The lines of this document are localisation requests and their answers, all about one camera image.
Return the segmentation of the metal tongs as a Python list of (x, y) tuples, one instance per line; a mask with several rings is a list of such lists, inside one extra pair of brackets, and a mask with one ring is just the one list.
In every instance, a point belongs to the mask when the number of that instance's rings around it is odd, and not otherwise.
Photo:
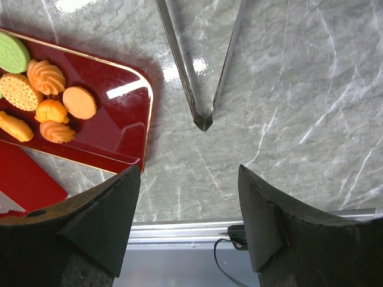
[(247, 1), (156, 1), (194, 124), (203, 132), (230, 74)]

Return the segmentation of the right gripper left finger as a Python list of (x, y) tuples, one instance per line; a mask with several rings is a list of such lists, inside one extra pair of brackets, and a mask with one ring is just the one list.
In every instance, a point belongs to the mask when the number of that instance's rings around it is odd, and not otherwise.
[(119, 277), (141, 184), (131, 166), (23, 217), (1, 219), (2, 286), (112, 286)]

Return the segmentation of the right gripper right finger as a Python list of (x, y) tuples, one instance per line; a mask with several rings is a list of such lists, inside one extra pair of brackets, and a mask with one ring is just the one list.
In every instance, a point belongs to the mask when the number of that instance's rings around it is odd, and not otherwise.
[(314, 208), (245, 166), (239, 202), (261, 286), (381, 286), (382, 219), (356, 221)]

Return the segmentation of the red cookie box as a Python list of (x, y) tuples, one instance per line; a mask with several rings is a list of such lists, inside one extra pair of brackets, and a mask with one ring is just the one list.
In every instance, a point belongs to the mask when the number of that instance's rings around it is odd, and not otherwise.
[(23, 216), (68, 193), (21, 148), (1, 142), (1, 217)]

